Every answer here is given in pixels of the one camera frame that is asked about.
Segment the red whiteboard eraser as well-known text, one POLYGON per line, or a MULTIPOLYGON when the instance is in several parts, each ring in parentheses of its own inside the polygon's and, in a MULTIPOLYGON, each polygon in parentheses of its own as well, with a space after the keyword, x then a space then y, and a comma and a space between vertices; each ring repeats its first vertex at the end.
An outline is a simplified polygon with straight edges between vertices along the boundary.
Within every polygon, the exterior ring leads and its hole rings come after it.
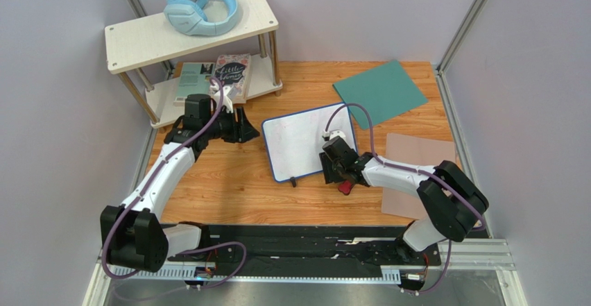
POLYGON ((343 181, 338 187, 338 191, 341 192, 343 195, 350 195, 352 189, 354 187, 354 184, 352 184, 350 181, 346 180, 343 181))

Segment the blue framed whiteboard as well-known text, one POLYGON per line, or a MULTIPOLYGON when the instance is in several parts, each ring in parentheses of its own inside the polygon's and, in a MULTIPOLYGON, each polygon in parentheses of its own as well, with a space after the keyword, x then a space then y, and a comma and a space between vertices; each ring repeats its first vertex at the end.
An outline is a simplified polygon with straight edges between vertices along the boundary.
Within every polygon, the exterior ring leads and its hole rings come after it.
POLYGON ((296 187, 301 178, 323 171, 319 154, 326 130, 342 130, 349 147, 358 151, 352 117, 344 103, 266 119, 262 135, 275 182, 296 187))

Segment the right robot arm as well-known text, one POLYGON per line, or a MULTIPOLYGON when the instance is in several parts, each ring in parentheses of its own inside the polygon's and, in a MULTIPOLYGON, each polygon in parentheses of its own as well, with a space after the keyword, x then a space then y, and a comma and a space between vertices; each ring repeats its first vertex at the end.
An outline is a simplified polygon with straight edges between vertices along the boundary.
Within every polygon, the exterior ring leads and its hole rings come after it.
POLYGON ((358 154, 336 136, 319 154, 327 184, 348 195, 356 185, 394 189, 419 198, 427 215, 397 237, 404 250, 424 251, 445 239, 463 241, 489 208, 488 199, 452 161, 436 166, 387 160, 373 152, 358 154))

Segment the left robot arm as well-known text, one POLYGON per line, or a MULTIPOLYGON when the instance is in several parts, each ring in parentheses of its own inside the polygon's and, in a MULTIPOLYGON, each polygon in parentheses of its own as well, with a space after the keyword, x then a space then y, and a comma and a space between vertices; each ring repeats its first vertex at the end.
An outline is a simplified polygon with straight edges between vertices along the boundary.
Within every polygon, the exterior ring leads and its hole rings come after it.
POLYGON ((111 265, 157 272, 170 257, 196 250, 206 239, 205 226, 179 222, 165 228, 160 223, 164 207, 210 141, 242 144, 259 136, 241 106, 232 107, 219 94, 189 95, 144 179, 120 205, 108 205, 101 213, 105 272, 115 276, 111 265))

